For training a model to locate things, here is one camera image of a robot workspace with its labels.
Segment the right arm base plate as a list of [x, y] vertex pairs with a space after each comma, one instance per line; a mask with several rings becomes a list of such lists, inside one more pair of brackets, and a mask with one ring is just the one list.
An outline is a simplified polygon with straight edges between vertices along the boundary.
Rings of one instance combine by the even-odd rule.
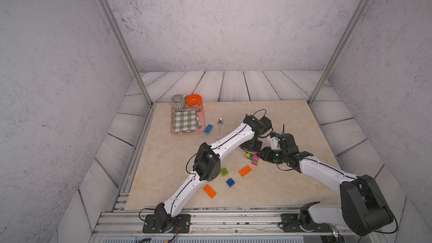
[[332, 229], [328, 224], [315, 223], [310, 217], [301, 217], [297, 214], [282, 214], [281, 221], [278, 223], [278, 227], [283, 232], [306, 232], [306, 233], [326, 233], [331, 232]]

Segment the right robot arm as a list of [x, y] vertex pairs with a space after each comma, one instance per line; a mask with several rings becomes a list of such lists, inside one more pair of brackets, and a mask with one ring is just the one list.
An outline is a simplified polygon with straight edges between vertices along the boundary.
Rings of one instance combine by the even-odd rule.
[[273, 136], [270, 142], [258, 153], [260, 159], [275, 165], [286, 164], [289, 170], [308, 175], [340, 195], [340, 205], [315, 201], [300, 208], [299, 226], [305, 232], [328, 224], [346, 226], [356, 235], [366, 236], [397, 222], [371, 176], [343, 172], [307, 151], [299, 151], [291, 134]]

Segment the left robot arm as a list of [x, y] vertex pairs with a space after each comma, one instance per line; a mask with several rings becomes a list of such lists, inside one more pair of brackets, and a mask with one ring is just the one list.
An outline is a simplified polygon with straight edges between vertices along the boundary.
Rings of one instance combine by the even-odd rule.
[[193, 194], [219, 176], [221, 161], [240, 145], [256, 143], [271, 127], [271, 120], [266, 116], [258, 119], [254, 115], [247, 115], [235, 130], [221, 140], [210, 145], [201, 144], [193, 162], [192, 172], [187, 179], [169, 199], [156, 206], [156, 228], [161, 232], [170, 229], [174, 218], [180, 214]]

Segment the orange lego brick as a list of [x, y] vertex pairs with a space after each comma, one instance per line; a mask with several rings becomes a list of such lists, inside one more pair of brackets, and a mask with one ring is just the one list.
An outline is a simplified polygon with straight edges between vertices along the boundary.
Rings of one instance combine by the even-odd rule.
[[214, 198], [216, 196], [216, 192], [207, 184], [203, 190], [205, 191], [205, 193], [210, 197], [210, 198]]
[[242, 177], [244, 177], [245, 175], [247, 175], [248, 173], [250, 173], [252, 171], [250, 166], [245, 166], [243, 167], [239, 172], [239, 175], [241, 175]]

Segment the orange lego brick front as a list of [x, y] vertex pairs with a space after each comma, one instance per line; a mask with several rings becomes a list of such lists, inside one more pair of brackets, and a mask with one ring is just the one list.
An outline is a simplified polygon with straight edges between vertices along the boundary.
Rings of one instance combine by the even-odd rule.
[[203, 190], [205, 191], [205, 193], [210, 197], [210, 198], [214, 198], [216, 196], [216, 192], [207, 184]]

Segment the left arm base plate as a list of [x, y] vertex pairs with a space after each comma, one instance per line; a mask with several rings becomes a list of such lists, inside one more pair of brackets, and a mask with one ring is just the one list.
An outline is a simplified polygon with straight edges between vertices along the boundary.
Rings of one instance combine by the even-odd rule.
[[180, 214], [174, 218], [158, 220], [156, 215], [149, 214], [145, 217], [142, 232], [144, 234], [187, 234], [190, 231], [191, 215]]

